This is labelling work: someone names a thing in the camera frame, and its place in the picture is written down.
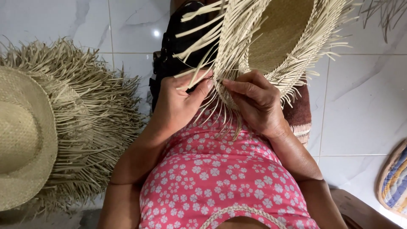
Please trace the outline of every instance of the pink dress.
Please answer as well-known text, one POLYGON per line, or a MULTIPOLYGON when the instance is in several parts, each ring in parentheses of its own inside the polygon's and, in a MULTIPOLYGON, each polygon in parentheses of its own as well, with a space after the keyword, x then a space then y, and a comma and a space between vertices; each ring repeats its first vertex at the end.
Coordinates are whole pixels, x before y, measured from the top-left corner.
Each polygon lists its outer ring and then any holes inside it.
POLYGON ((233 141, 236 118, 230 132, 219 136, 223 118, 218 116, 203 125, 191 122, 172 136, 143 185, 140 228, 215 229, 235 216, 272 229, 319 228, 269 142, 245 123, 233 141))

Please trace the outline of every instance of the brown cloth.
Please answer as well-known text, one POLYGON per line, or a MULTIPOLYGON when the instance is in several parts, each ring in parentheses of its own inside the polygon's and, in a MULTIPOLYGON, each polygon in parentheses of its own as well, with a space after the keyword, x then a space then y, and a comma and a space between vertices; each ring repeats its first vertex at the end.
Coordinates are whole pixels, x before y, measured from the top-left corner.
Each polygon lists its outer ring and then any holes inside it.
POLYGON ((291 130, 298 140, 306 147, 308 145, 309 133, 311 130, 311 108, 309 104, 309 92, 307 85, 296 86, 298 92, 296 98, 283 106, 284 118, 288 121, 291 130))

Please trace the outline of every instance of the striped fabric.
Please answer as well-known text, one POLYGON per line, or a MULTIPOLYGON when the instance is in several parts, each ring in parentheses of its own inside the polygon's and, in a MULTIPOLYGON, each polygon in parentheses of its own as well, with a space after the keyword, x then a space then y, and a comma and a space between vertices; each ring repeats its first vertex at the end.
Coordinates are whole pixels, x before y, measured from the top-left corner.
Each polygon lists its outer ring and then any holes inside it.
POLYGON ((390 155, 379 180, 378 198, 388 210, 407 218, 407 140, 390 155))

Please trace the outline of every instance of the frayed straw fringe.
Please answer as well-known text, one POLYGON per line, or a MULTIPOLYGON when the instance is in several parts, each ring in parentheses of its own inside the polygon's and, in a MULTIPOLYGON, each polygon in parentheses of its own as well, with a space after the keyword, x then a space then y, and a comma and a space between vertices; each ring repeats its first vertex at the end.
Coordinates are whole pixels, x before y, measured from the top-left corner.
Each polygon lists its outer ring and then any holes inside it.
POLYGON ((21 46, 6 48, 0 66, 27 72, 47 92, 58 155, 46 185, 19 209, 69 212, 104 193, 117 160, 144 126, 134 94, 138 79, 124 79, 123 71, 114 77, 97 51, 82 52, 69 40, 21 46))
MULTIPOLYGON (((182 37, 201 29, 201 27, 210 24, 213 26, 201 39, 184 52, 174 54, 173 57, 180 58, 185 62, 191 52, 215 42, 215 45, 208 51, 199 66, 189 71, 189 73, 194 72, 194 76, 188 88, 193 87, 194 84, 201 80, 196 79, 196 75, 202 67, 213 68, 214 91, 211 94, 214 97, 219 97, 221 102, 226 105, 223 106, 225 111, 226 109, 232 111, 238 117, 240 115, 237 112, 236 104, 221 84, 221 81, 222 79, 234 80, 240 74, 253 70, 248 62, 249 46, 257 39, 257 37, 252 37, 253 34, 259 30, 261 24, 267 19, 262 18, 261 15, 270 1, 223 0, 215 2, 200 8, 196 12, 183 15, 182 21, 188 21, 196 15, 222 9, 225 10, 225 13, 219 14, 203 26, 176 35, 176 37, 182 37), (206 57, 215 51, 218 53, 216 60, 214 62, 205 61, 206 57)), ((349 47, 347 42, 337 42, 341 36, 336 34, 339 31, 336 29, 338 26, 357 18, 347 18, 347 15, 353 10, 353 6, 356 5, 360 4, 352 4, 351 1, 347 2, 347 0, 315 0, 307 26, 294 49, 287 53, 286 59, 271 72, 260 70, 264 73, 266 79, 280 90, 282 106, 284 103, 288 103, 292 107, 292 100, 295 98, 296 93, 299 94, 294 86, 306 84, 303 79, 309 77, 305 75, 319 75, 315 71, 306 70, 306 68, 313 68, 323 55, 335 60, 333 56, 339 55, 329 51, 332 47, 349 47)), ((182 73, 175 77, 181 77, 185 74, 182 73)), ((203 107, 207 109, 211 103, 216 103, 216 106, 221 104, 218 99, 211 98, 210 102, 204 104, 203 107)))

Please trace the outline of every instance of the woven straw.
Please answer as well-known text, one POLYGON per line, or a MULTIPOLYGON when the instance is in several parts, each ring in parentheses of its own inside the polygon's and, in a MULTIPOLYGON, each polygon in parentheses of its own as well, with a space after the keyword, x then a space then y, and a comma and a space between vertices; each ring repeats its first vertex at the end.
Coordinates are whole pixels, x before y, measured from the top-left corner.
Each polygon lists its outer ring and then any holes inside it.
POLYGON ((21 71, 0 67, 0 211, 34 197, 57 156, 52 107, 41 86, 21 71))
POLYGON ((115 77, 97 61, 97 51, 83 52, 72 41, 21 46, 8 47, 0 66, 25 72, 45 91, 58 155, 39 193, 13 211, 29 210, 28 217, 70 212, 104 193, 117 160, 144 126, 136 106, 138 79, 124 79, 123 72, 115 77))
MULTIPOLYGON (((218 96, 214 96, 210 102, 221 105, 220 99, 226 105, 223 109, 237 110, 221 80, 235 80, 239 75, 257 69, 280 90, 281 102, 290 104, 296 93, 293 87, 305 84, 303 74, 319 75, 315 71, 306 71, 306 68, 312 68, 324 54, 329 57, 337 55, 329 48, 347 46, 345 42, 336 42, 340 36, 335 34, 335 28, 354 19, 346 18, 353 5, 357 4, 347 3, 347 0, 224 0, 187 13, 181 21, 220 11, 216 18, 205 25, 177 34, 176 37, 182 37, 205 26, 212 26, 200 40, 173 56, 186 61, 191 52, 215 45, 197 68, 175 77, 191 72, 195 72, 196 76, 200 68, 212 68, 212 95, 218 96), (206 57, 215 51, 216 59, 208 60, 206 57)), ((191 88, 199 80, 193 77, 188 87, 191 88)))

